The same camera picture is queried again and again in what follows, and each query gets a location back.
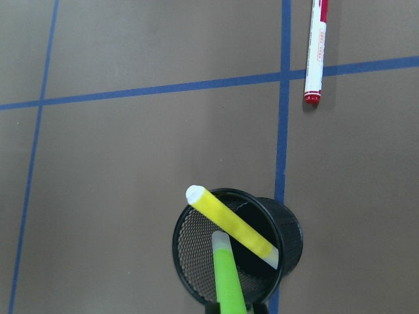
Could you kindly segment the red marker pen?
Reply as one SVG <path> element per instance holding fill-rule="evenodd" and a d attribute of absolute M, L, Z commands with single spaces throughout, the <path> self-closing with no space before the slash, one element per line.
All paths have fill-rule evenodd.
<path fill-rule="evenodd" d="M 327 13 L 328 0 L 312 1 L 304 85 L 304 100 L 309 105 L 318 105 L 321 99 Z"/>

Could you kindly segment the green marker pen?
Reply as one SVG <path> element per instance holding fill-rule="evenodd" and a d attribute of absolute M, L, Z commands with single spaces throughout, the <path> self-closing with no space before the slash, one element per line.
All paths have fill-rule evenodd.
<path fill-rule="evenodd" d="M 217 230 L 211 235 L 211 244 L 215 291 L 220 312 L 247 313 L 229 235 Z"/>

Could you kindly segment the yellow marker pen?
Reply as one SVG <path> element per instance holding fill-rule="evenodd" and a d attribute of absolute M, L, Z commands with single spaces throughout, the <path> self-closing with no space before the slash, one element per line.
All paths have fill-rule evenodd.
<path fill-rule="evenodd" d="M 209 190 L 203 186 L 191 185 L 186 190 L 185 197 L 190 206 L 269 266 L 275 270 L 278 269 L 280 257 L 278 248 L 229 209 Z"/>

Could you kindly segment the black mesh pen cup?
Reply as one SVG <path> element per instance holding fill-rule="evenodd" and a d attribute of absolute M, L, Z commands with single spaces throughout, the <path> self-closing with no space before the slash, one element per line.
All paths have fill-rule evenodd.
<path fill-rule="evenodd" d="M 246 307 L 262 304 L 299 262 L 303 250 L 301 226 L 292 211 L 276 200 L 256 198 L 232 188 L 217 188 L 212 194 L 279 250 L 279 266 L 275 270 L 237 240 L 230 240 Z M 172 253 L 177 274 L 201 304 L 216 301 L 211 235 L 218 229 L 188 205 L 173 233 Z"/>

